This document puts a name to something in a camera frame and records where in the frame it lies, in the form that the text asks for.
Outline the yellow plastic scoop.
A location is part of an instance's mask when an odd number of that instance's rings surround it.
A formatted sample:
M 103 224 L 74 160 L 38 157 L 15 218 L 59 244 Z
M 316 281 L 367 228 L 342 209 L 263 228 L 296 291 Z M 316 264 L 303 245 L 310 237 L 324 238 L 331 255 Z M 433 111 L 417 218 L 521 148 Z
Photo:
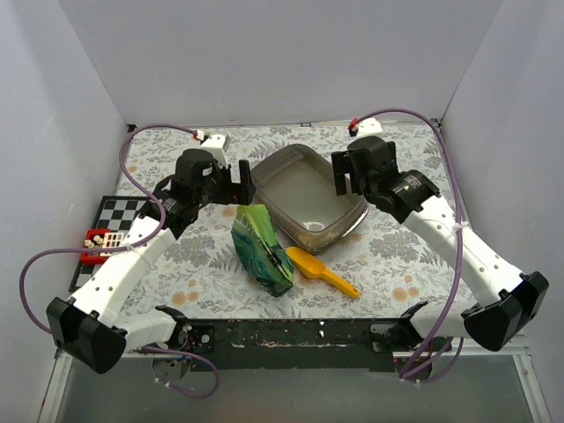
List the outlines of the yellow plastic scoop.
M 322 279 L 352 299 L 360 297 L 360 289 L 345 281 L 315 256 L 298 247 L 288 247 L 286 254 L 301 273 L 309 279 Z

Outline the green litter bag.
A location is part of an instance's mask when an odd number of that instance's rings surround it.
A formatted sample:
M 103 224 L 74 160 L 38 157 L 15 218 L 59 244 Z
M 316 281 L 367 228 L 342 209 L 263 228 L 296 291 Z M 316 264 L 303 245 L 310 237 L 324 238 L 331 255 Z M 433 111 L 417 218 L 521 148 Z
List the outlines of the green litter bag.
M 293 287 L 293 263 L 264 204 L 239 205 L 231 235 L 243 268 L 269 295 L 278 298 Z

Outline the grey litter box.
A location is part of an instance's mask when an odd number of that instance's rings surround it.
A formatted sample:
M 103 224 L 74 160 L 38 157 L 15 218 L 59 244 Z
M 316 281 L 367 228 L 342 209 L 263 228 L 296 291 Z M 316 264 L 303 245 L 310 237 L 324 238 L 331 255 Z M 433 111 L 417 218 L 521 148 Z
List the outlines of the grey litter box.
M 367 216 L 363 197 L 336 194 L 331 163 L 312 148 L 287 145 L 251 169 L 254 202 L 295 244 L 319 254 Z

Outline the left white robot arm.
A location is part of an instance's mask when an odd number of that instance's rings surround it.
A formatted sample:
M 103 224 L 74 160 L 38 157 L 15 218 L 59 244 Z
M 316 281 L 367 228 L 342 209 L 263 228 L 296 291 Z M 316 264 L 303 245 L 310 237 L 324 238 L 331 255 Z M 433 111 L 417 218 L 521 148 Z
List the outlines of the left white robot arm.
M 240 180 L 210 152 L 188 149 L 173 174 L 161 180 L 133 220 L 116 252 L 69 299 L 53 299 L 47 317 L 56 345 L 98 374 L 130 350 L 161 345 L 179 352 L 188 341 L 188 318 L 167 306 L 133 316 L 120 311 L 154 262 L 173 246 L 208 204 L 252 202 L 250 165 L 239 162 Z

